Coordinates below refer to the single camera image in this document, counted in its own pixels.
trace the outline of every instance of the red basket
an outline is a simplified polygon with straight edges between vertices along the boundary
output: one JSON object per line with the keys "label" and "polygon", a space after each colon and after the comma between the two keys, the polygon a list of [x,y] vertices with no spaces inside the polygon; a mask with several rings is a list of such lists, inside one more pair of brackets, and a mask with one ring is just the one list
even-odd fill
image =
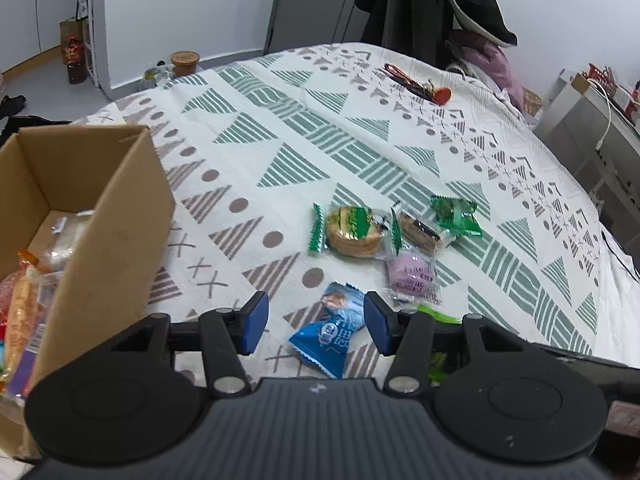
{"label": "red basket", "polygon": [[607,91],[607,95],[613,99],[616,94],[617,85],[613,81],[607,72],[603,72],[597,66],[589,63],[589,73],[586,75],[588,79],[596,80]]}

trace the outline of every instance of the container lid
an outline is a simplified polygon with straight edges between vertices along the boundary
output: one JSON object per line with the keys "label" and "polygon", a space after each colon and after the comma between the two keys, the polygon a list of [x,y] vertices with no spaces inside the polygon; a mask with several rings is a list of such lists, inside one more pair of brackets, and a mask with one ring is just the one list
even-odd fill
{"label": "container lid", "polygon": [[199,62],[199,54],[191,50],[179,50],[171,54],[171,62],[174,65],[185,66]]}

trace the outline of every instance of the pink cloth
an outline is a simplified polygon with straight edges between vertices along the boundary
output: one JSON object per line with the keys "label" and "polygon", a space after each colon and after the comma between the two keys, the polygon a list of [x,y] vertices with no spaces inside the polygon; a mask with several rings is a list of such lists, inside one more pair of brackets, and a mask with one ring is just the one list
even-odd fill
{"label": "pink cloth", "polygon": [[506,88],[511,104],[524,111],[524,90],[511,72],[509,61],[499,46],[470,30],[452,30],[449,39],[460,47],[464,60],[484,70],[500,90]]}

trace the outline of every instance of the black wire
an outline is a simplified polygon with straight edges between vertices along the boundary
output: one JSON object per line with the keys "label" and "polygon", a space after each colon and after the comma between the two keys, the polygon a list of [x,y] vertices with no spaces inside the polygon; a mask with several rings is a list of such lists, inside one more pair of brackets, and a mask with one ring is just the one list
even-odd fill
{"label": "black wire", "polygon": [[622,260],[620,260],[620,258],[619,258],[619,257],[618,257],[618,255],[615,253],[615,251],[611,248],[611,246],[609,245],[609,242],[607,241],[607,237],[606,237],[606,236],[605,236],[605,234],[604,234],[604,231],[601,231],[600,233],[602,234],[602,239],[604,240],[604,243],[606,243],[607,248],[609,249],[609,252],[610,252],[611,254],[613,254],[613,255],[616,257],[616,259],[620,262],[620,265],[622,265],[623,267],[625,267],[626,272],[628,272],[628,273],[629,273],[629,275],[634,279],[634,281],[635,281],[638,285],[640,285],[640,282],[638,281],[638,278],[636,278],[636,276],[638,275],[638,271],[634,268],[634,272],[636,273],[636,275],[634,276],[634,275],[631,273],[631,271],[627,268],[627,266],[626,266],[624,263],[622,263]]}

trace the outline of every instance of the blue candy wrapper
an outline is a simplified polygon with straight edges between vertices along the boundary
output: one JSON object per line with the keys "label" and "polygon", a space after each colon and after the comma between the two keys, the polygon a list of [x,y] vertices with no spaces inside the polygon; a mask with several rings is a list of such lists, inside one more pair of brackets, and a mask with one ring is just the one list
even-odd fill
{"label": "blue candy wrapper", "polygon": [[320,303],[326,319],[302,327],[289,342],[329,377],[341,379],[351,334],[364,326],[364,292],[332,282]]}

